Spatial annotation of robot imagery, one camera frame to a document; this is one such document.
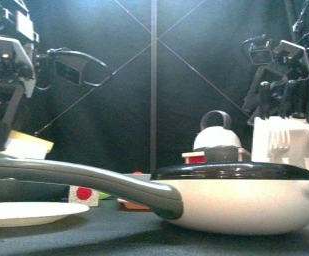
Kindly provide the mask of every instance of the pan lid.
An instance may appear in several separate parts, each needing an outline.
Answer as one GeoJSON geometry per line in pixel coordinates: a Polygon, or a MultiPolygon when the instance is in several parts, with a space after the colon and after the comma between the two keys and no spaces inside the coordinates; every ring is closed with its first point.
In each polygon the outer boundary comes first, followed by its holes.
{"type": "Polygon", "coordinates": [[[181,179],[309,180],[309,171],[287,164],[219,162],[163,167],[152,173],[152,180],[181,179]]]}

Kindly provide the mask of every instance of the knife block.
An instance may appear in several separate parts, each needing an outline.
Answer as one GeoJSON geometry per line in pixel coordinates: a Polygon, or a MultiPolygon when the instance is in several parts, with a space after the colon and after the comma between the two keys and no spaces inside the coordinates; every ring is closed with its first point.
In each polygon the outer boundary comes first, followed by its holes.
{"type": "Polygon", "coordinates": [[[291,164],[309,170],[309,124],[306,119],[283,119],[277,116],[267,120],[256,118],[252,161],[291,164]],[[279,124],[279,128],[287,129],[291,134],[291,148],[275,159],[269,152],[273,124],[279,124]]]}

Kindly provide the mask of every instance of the black curtain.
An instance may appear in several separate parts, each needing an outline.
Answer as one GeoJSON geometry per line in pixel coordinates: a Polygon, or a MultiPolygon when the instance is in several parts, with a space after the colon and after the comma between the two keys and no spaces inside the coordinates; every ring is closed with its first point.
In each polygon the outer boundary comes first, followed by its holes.
{"type": "MultiPolygon", "coordinates": [[[[117,73],[93,92],[89,86],[56,79],[29,102],[25,131],[34,133],[52,123],[41,133],[56,143],[49,159],[123,173],[149,172],[152,1],[26,4],[41,35],[40,51],[69,47],[100,58],[117,73]]],[[[241,44],[263,34],[276,45],[291,40],[284,1],[160,0],[157,28],[157,166],[184,162],[181,154],[193,149],[201,118],[215,109],[231,114],[233,130],[251,150],[253,128],[241,106],[256,67],[241,44]]]]}

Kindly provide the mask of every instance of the black table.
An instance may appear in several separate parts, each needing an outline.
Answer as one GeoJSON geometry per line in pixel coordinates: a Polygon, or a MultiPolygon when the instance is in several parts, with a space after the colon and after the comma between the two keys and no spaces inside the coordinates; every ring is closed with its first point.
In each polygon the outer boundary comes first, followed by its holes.
{"type": "Polygon", "coordinates": [[[309,225],[276,236],[209,234],[104,200],[52,224],[0,228],[0,255],[309,255],[309,225]]]}

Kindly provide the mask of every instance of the yellow object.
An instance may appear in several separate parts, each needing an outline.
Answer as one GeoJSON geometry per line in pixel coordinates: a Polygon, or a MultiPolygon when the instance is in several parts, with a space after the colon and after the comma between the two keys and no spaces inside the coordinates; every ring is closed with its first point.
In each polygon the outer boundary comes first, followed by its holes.
{"type": "Polygon", "coordinates": [[[34,136],[32,136],[26,133],[22,133],[22,132],[18,132],[18,131],[13,130],[12,133],[10,133],[10,138],[24,140],[24,141],[29,141],[29,142],[33,142],[36,144],[40,144],[40,145],[45,146],[48,148],[48,153],[50,153],[50,151],[53,149],[54,143],[52,141],[37,138],[37,137],[34,137],[34,136]]]}

